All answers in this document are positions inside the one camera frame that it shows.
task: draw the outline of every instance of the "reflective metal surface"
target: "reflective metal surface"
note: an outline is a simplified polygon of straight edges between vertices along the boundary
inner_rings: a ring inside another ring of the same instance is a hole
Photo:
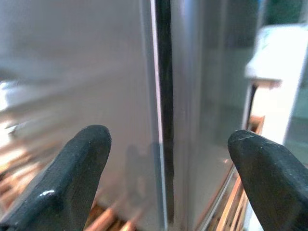
[[[123,219],[149,205],[137,227],[162,229],[154,74],[150,2],[1,2],[1,173],[103,124],[113,145],[99,203],[126,198],[115,207]]]
[[[175,228],[205,227],[242,126],[257,1],[171,1]]]

